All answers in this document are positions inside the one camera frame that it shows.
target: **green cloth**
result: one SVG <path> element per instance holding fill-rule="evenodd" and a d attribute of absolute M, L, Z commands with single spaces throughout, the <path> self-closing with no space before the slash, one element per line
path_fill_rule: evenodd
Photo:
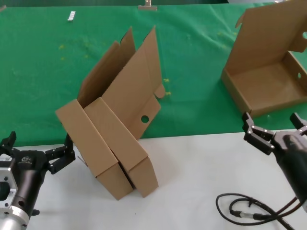
<path fill-rule="evenodd" d="M 167 92 L 144 138 L 242 131 L 241 114 L 220 74 L 236 39 L 237 19 L 255 5 L 174 5 L 157 12 L 131 6 L 5 9 L 0 138 L 14 130 L 19 146 L 62 143 L 65 130 L 54 111 L 76 98 L 82 80 L 131 25 L 137 47 L 157 26 Z M 76 14 L 70 23 L 71 11 Z M 306 53 L 297 58 L 307 64 Z M 307 118 L 301 104 L 255 121 L 268 129 L 292 128 L 294 111 Z"/>

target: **small metal clip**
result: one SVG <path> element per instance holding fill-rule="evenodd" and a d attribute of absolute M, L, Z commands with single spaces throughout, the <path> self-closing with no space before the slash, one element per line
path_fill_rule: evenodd
<path fill-rule="evenodd" d="M 156 11 L 158 10 L 158 7 L 152 6 L 152 0 L 145 0 L 145 5 L 139 6 L 139 10 Z"/>

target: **open cardboard box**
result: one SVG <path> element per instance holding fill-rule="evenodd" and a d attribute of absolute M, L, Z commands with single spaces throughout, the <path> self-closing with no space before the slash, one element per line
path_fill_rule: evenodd
<path fill-rule="evenodd" d="M 307 101 L 307 73 L 291 51 L 307 47 L 307 1 L 250 8 L 222 72 L 240 111 L 259 116 Z"/>
<path fill-rule="evenodd" d="M 77 99 L 56 111 L 93 175 L 116 199 L 133 186 L 143 197 L 158 187 L 137 139 L 161 109 L 156 97 L 164 94 L 155 27 L 137 51 L 130 28 L 83 81 Z"/>

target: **white table surface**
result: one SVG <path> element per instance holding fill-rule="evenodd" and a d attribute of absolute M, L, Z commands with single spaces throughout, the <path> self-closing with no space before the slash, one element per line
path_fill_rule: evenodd
<path fill-rule="evenodd" d="M 28 230 L 284 229 L 277 221 L 237 226 L 217 212 L 215 198 L 221 193 L 243 193 L 276 210 L 295 196 L 274 155 L 253 148 L 243 140 L 243 133 L 143 139 L 140 143 L 158 178 L 160 187 L 155 192 L 142 198 L 133 191 L 116 201 L 76 159 L 55 175 L 47 172 L 35 206 L 41 214 L 30 219 Z M 229 201 L 221 202 L 222 210 L 227 211 Z M 260 212 L 243 204 L 237 207 Z M 306 228 L 307 213 L 302 208 L 285 219 L 296 230 Z"/>

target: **black cable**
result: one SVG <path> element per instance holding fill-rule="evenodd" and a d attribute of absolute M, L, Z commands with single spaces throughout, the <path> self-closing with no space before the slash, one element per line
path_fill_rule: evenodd
<path fill-rule="evenodd" d="M 229 205 L 229 212 L 231 215 L 235 216 L 235 217 L 247 217 L 247 218 L 251 218 L 251 219 L 255 219 L 255 220 L 260 220 L 258 222 L 254 222 L 254 223 L 241 223 L 241 222 L 237 222 L 234 220 L 229 219 L 228 217 L 226 217 L 218 204 L 218 201 L 221 197 L 223 196 L 240 196 L 243 198 L 239 198 L 234 200 L 233 202 L 230 203 Z M 265 223 L 269 223 L 271 221 L 277 220 L 278 222 L 280 222 L 287 230 L 294 230 L 294 228 L 291 227 L 290 224 L 288 224 L 283 217 L 288 216 L 292 213 L 294 213 L 296 210 L 298 210 L 302 204 L 298 204 L 297 206 L 295 206 L 293 209 L 291 209 L 290 211 L 284 212 L 287 208 L 289 208 L 295 201 L 297 200 L 297 198 L 292 199 L 287 205 L 285 205 L 283 208 L 281 208 L 279 211 L 275 212 L 273 209 L 271 209 L 269 206 L 267 206 L 266 204 L 250 197 L 247 195 L 243 195 L 243 194 L 239 194 L 239 193 L 224 193 L 224 194 L 220 194 L 219 196 L 217 196 L 216 200 L 215 200 L 215 204 L 216 204 L 216 208 L 218 210 L 218 212 L 220 213 L 220 215 L 228 220 L 229 222 L 236 224 L 236 225 L 240 225 L 240 226 L 255 226 L 255 225 L 261 225 L 261 224 L 265 224 Z M 241 201 L 247 201 L 248 202 L 248 206 L 250 207 L 251 205 L 256 205 L 260 208 L 262 208 L 263 210 L 267 211 L 269 214 L 259 214 L 259 213 L 255 213 L 255 214 L 250 214 L 250 213 L 244 213 L 241 211 L 235 211 L 232 209 L 233 205 L 236 204 L 237 202 L 241 202 Z"/>

